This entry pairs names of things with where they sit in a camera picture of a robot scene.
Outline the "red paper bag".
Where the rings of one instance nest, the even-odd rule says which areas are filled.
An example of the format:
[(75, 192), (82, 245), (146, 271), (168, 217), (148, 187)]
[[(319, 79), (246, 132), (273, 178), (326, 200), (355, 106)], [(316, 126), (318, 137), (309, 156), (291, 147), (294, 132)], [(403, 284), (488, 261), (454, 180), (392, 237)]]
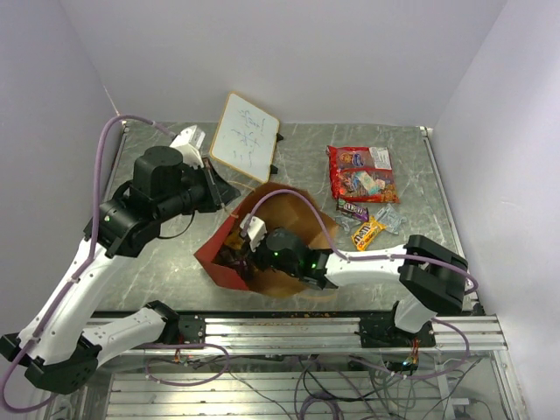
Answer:
[(335, 287), (326, 261), (337, 230), (308, 192), (268, 182), (234, 206), (194, 256), (222, 288), (285, 298)]

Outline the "brown M&M packet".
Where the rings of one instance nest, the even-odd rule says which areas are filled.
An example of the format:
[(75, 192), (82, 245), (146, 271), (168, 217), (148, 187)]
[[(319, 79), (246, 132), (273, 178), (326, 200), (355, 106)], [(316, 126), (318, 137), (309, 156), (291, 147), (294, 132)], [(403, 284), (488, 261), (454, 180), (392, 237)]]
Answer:
[(249, 238), (242, 236), (238, 227), (232, 230), (221, 244), (216, 261), (219, 265), (234, 270), (244, 281), (252, 280), (255, 269), (251, 260)]

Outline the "red cookie snack bag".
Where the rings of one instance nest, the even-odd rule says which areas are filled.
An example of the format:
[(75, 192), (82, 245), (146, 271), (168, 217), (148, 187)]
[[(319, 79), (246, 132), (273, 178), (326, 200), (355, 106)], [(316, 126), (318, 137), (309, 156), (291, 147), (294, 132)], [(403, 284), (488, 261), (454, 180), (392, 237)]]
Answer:
[(399, 203), (387, 147), (326, 148), (334, 199), (353, 203)]

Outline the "yellow M&M packet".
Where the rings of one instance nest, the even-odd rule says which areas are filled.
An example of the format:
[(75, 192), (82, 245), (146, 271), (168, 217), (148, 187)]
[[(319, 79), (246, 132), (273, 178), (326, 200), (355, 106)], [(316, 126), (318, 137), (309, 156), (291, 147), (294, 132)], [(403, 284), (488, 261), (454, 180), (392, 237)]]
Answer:
[(351, 235), (352, 243), (358, 251), (366, 251), (378, 234), (385, 229), (386, 226), (383, 223), (371, 216)]

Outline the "silver foil snack packet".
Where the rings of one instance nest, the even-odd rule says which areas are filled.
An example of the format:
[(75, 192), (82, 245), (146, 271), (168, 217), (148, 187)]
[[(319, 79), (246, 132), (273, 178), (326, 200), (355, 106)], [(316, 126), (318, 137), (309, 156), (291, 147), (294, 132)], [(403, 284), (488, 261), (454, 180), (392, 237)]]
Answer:
[(401, 215), (391, 203), (388, 203), (378, 210), (374, 217), (385, 227), (385, 230), (392, 235), (398, 235), (402, 225), (408, 221), (408, 219)]

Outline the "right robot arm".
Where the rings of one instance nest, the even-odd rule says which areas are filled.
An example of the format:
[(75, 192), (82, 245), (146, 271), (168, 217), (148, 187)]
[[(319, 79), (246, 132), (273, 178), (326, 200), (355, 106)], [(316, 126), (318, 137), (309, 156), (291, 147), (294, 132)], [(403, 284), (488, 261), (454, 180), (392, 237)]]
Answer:
[(377, 251), (335, 251), (310, 248), (291, 231), (279, 227), (250, 243), (255, 266), (273, 269), (313, 289), (350, 285), (400, 284), (408, 294), (397, 301), (385, 326), (396, 346), (413, 340), (437, 315), (462, 312), (467, 262), (422, 235), (402, 246)]

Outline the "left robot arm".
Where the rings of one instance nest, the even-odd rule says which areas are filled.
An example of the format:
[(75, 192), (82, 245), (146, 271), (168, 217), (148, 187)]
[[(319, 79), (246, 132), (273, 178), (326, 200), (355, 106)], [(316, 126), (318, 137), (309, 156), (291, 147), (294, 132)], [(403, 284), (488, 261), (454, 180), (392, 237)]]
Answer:
[(208, 158), (189, 164), (176, 148), (147, 149), (132, 178), (94, 212), (73, 265), (45, 306), (21, 332), (2, 336), (2, 356), (23, 366), (35, 388), (68, 395), (134, 347), (177, 344), (179, 315), (160, 301), (101, 327), (87, 323), (116, 274), (160, 238), (165, 222), (219, 212), (239, 196)]

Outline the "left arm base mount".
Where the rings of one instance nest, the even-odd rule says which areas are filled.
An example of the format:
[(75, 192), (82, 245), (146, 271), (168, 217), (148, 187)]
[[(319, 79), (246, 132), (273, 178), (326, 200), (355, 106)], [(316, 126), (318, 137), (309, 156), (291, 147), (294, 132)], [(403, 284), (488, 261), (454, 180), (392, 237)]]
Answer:
[(206, 338), (206, 322), (200, 315), (183, 315), (178, 319), (178, 344), (202, 344)]

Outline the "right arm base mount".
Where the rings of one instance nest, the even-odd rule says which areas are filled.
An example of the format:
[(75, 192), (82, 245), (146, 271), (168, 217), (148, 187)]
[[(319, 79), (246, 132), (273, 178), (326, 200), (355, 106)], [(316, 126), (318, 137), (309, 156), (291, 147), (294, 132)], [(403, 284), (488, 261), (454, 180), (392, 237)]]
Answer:
[(426, 322), (418, 332), (404, 332), (385, 313), (360, 318), (355, 334), (362, 348), (412, 348), (414, 342), (421, 348), (436, 345), (431, 322)]

